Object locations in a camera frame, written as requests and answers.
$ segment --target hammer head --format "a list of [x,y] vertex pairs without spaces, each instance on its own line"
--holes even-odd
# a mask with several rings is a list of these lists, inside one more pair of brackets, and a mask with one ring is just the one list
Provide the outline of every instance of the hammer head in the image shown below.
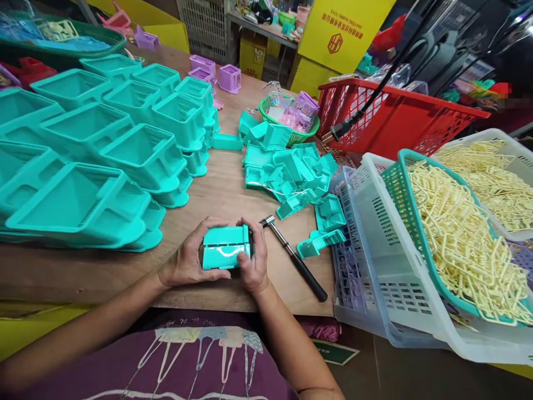
[[259,221],[261,225],[263,225],[263,228],[266,228],[268,225],[272,225],[276,219],[274,216],[268,216],[265,219],[262,219]]

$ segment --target table surface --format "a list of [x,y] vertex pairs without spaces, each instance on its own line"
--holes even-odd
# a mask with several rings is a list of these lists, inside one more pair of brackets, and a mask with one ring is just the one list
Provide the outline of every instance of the table surface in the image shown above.
[[281,25],[268,25],[268,24],[255,24],[253,22],[248,21],[247,19],[244,19],[241,13],[238,10],[233,10],[228,12],[227,14],[230,21],[233,21],[242,27],[245,27],[246,29],[249,29],[251,31],[257,32],[262,34],[263,36],[266,36],[268,38],[271,38],[281,44],[284,44],[287,47],[290,48],[298,48],[298,43],[293,42],[287,38],[287,36],[283,35],[281,33]]
[[[190,70],[189,55],[161,47],[156,52],[132,50],[146,59],[180,72]],[[217,90],[224,103],[219,112],[222,133],[237,134],[244,108],[254,109],[265,96],[265,83],[242,76],[238,95]],[[242,215],[257,221],[272,214],[279,203],[266,193],[245,190],[241,152],[212,149],[205,177],[195,178],[189,189],[190,200],[183,208],[168,210],[162,225],[163,242],[141,254],[96,249],[45,249],[31,246],[0,245],[0,299],[54,303],[101,303],[125,289],[151,269],[166,261],[187,235],[207,215],[237,221]],[[276,222],[289,243],[296,245],[316,229],[314,209],[304,210]],[[319,303],[291,263],[286,250],[265,231],[268,245],[268,274],[281,298],[294,314],[333,315],[334,271],[329,248],[318,257],[305,260],[307,266],[329,295]],[[238,276],[231,281],[203,283],[169,290],[155,304],[157,307],[255,311],[255,304],[244,292]]]

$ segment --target red plastic basket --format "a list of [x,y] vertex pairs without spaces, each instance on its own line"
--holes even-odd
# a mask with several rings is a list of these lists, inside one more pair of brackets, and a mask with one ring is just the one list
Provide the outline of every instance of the red plastic basket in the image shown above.
[[[376,82],[344,79],[319,86],[320,128],[317,136],[353,116],[363,107]],[[371,152],[397,160],[398,151],[412,149],[432,155],[475,118],[490,113],[445,100],[386,86],[363,118],[338,142],[328,146],[356,153]]]

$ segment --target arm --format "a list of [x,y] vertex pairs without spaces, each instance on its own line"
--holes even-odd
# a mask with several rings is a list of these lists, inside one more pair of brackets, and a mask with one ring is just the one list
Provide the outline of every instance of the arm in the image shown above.
[[263,227],[242,218],[254,236],[255,253],[238,255],[244,287],[257,302],[273,356],[283,376],[303,400],[344,396],[315,345],[279,297],[267,276],[267,244]]
[[208,217],[159,269],[149,272],[108,302],[49,332],[2,362],[0,392],[20,391],[59,367],[112,342],[171,287],[231,279],[228,271],[203,271],[198,254],[207,230],[227,225]]

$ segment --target hand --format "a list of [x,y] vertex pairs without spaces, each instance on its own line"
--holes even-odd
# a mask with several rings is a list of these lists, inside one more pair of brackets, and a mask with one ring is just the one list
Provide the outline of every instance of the hand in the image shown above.
[[237,255],[240,267],[240,276],[244,288],[251,294],[259,294],[270,284],[267,276],[267,243],[263,233],[263,226],[259,222],[251,221],[242,217],[237,221],[237,225],[248,225],[254,237],[255,252],[252,259],[245,253]]
[[200,246],[208,229],[228,226],[229,223],[218,218],[207,217],[185,239],[172,257],[157,271],[161,283],[167,287],[181,286],[219,279],[231,279],[229,271],[211,269],[204,271],[200,264]]

